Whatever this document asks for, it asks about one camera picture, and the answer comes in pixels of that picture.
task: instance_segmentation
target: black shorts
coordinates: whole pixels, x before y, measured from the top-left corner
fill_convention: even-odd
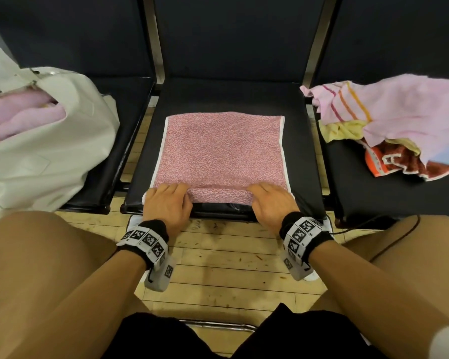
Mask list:
[[[240,345],[233,358],[386,358],[368,346],[344,315],[294,314],[283,303]],[[177,319],[137,313],[126,317],[102,359],[222,358]]]

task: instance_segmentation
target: leg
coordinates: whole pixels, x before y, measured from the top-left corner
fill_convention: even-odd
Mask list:
[[[0,220],[0,358],[113,253],[105,237],[46,212]],[[130,297],[129,314],[145,311]]]
[[[371,260],[406,234],[416,221],[416,216],[405,218],[383,232],[347,242],[345,247]],[[411,234],[372,263],[412,287],[449,317],[449,217],[422,216]],[[311,309],[342,313],[328,291]]]

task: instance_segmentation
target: chair seat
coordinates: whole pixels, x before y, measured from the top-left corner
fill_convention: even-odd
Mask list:
[[[85,185],[61,210],[108,213],[114,188],[130,153],[154,85],[152,78],[91,78],[102,94],[116,101],[120,128],[110,155],[90,170]]]
[[[413,214],[449,216],[449,175],[428,182],[401,172],[375,178],[358,143],[332,141],[323,150],[337,203],[336,218],[343,225],[352,227],[377,215],[395,219]]]
[[[168,116],[226,111],[285,116],[282,146],[292,193],[302,211],[323,218],[325,209],[311,124],[299,85],[191,78],[166,79],[121,211],[143,211],[142,196],[150,186]],[[192,217],[256,220],[250,206],[218,203],[194,204]]]

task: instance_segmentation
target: hand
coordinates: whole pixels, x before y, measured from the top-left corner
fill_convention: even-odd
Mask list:
[[[180,234],[192,211],[192,201],[186,193],[187,184],[161,184],[146,192],[143,207],[143,220],[159,219],[166,225],[170,239]]]
[[[282,187],[260,182],[248,186],[253,193],[253,211],[261,225],[279,235],[284,217],[292,211],[299,211],[293,196]]]

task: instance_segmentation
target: black chair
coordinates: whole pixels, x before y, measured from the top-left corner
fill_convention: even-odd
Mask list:
[[[369,84],[404,73],[449,78],[449,0],[338,0],[312,85]],[[375,178],[356,142],[321,143],[341,227],[377,216],[367,228],[412,214],[449,215],[449,176]]]
[[[20,67],[85,74],[116,100],[110,155],[62,207],[107,214],[156,83],[143,0],[0,0],[0,35]]]
[[[299,90],[323,2],[155,0],[166,80],[122,212],[143,210],[167,116],[237,111],[285,116],[282,145],[292,192],[302,210],[324,217]],[[251,207],[237,204],[194,204],[192,217],[256,220]]]

